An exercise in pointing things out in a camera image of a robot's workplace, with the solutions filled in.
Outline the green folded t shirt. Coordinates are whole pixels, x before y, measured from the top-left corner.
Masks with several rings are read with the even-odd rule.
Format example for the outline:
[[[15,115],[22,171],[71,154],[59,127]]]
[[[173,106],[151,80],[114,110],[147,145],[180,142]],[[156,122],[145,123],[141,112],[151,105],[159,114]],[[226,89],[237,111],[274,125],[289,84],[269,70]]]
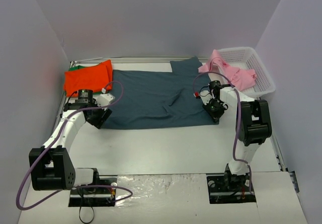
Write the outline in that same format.
[[[82,65],[77,65],[77,66],[71,67],[68,71],[74,71],[74,70],[79,70],[83,68],[86,68],[86,67]]]

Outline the blue t shirt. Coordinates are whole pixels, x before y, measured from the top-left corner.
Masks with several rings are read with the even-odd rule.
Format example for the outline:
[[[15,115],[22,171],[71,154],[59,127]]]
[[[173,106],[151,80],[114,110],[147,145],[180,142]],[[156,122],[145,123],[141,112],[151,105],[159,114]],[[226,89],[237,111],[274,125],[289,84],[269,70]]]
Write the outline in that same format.
[[[104,129],[153,129],[213,125],[194,91],[208,85],[208,76],[195,77],[198,58],[171,61],[172,72],[115,70],[111,94],[122,99],[111,107]]]

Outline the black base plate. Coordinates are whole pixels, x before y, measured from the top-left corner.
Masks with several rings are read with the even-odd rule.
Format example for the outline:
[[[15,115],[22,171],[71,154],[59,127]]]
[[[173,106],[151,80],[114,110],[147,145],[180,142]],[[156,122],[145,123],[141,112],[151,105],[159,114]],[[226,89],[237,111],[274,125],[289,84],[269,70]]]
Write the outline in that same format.
[[[249,190],[248,180],[238,181],[228,186],[223,175],[207,175],[210,204],[256,203],[256,197]]]
[[[114,188],[74,188],[69,193],[68,207],[114,207]]]

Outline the pink t shirt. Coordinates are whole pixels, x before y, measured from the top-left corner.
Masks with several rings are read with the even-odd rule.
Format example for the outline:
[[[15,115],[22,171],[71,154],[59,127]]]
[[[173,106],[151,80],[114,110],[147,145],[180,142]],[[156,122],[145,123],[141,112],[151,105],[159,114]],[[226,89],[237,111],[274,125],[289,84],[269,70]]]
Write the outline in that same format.
[[[218,50],[213,50],[207,62],[198,68],[198,73],[218,72],[228,78],[228,80],[239,90],[244,91],[256,84],[256,72],[254,69],[242,69],[228,64],[219,54]]]

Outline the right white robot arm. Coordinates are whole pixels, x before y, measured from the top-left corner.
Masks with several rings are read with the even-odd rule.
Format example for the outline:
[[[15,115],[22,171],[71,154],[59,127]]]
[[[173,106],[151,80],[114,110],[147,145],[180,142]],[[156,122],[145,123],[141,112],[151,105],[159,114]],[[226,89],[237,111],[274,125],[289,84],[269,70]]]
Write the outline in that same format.
[[[200,93],[202,107],[215,123],[226,110],[236,110],[232,160],[226,165],[223,184],[235,190],[250,179],[250,163],[259,147],[272,135],[268,102],[251,98],[230,85],[212,81]]]

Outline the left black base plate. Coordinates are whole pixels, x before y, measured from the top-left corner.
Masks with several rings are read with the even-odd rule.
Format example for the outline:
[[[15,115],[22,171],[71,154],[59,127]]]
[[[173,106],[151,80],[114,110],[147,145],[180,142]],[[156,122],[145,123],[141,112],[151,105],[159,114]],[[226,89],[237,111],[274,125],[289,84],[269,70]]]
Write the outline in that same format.
[[[114,188],[74,188],[69,193],[68,207],[114,207]]]

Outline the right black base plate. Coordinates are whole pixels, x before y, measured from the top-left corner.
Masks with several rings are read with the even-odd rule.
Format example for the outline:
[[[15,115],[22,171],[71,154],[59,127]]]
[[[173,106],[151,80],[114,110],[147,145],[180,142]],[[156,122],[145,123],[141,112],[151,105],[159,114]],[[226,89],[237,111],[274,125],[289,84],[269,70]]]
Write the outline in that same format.
[[[223,175],[207,175],[210,204],[256,203],[256,197],[249,190],[248,180],[238,181],[228,186]]]

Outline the white plastic basket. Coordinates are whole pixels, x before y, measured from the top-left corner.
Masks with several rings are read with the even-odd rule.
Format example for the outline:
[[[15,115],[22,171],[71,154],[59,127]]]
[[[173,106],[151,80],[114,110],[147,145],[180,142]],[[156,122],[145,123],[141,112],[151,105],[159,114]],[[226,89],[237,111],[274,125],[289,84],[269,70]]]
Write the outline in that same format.
[[[243,91],[249,97],[259,98],[275,91],[275,84],[256,51],[251,47],[234,47],[218,50],[230,65],[242,69],[254,69],[257,75],[255,86]]]

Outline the orange folded t shirt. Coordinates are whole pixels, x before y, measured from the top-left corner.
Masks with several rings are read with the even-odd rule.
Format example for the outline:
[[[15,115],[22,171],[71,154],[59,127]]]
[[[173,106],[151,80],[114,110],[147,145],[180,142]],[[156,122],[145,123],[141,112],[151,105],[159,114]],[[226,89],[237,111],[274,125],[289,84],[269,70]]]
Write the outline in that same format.
[[[63,90],[67,97],[81,89],[97,93],[113,80],[113,67],[111,60],[106,60],[95,66],[66,71],[64,76]]]

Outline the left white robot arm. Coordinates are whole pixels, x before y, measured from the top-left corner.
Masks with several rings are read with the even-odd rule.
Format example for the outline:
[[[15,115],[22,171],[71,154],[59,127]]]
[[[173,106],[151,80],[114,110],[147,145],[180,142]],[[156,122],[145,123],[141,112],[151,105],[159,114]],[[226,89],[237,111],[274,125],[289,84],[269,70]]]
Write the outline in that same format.
[[[90,193],[100,190],[101,179],[95,168],[76,168],[69,151],[79,130],[86,123],[100,129],[112,111],[115,101],[109,93],[96,98],[91,90],[79,90],[72,103],[66,103],[60,122],[50,138],[29,153],[32,186],[36,191],[70,190],[82,186]]]

